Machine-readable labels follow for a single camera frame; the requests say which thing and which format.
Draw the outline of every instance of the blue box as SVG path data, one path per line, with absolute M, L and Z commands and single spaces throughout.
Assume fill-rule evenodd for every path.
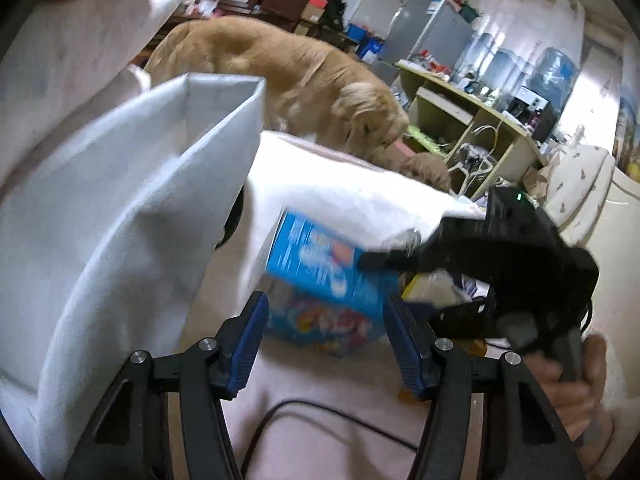
M 398 292 L 396 272 L 360 272 L 360 248 L 291 211 L 266 248 L 258 288 L 269 297 L 268 333 L 337 356 L 385 334 L 382 305 Z

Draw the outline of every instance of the dog's head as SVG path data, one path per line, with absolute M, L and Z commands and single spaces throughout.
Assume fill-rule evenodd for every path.
M 346 127 L 346 151 L 365 160 L 375 148 L 395 142 L 409 125 L 409 117 L 382 82 L 345 86 L 332 113 Z

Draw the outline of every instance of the gray refrigerator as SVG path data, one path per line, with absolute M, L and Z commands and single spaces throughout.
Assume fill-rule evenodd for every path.
M 408 0 L 396 13 L 370 69 L 391 85 L 398 76 L 394 64 L 423 50 L 453 69 L 472 36 L 471 25 L 445 0 Z

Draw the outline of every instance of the dog's fur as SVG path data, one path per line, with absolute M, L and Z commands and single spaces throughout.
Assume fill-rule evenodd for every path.
M 153 86 L 187 72 L 262 76 L 267 81 L 268 129 L 315 135 L 323 146 L 449 189 L 447 168 L 435 157 L 388 167 L 380 148 L 406 130 L 407 114 L 365 66 L 322 41 L 251 18 L 188 22 L 158 45 L 146 70 Z

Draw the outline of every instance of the dog's ear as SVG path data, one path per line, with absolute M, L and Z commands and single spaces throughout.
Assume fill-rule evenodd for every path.
M 365 112 L 380 110 L 380 100 L 380 92 L 371 83 L 351 83 L 340 90 L 331 111 L 337 119 L 351 121 Z

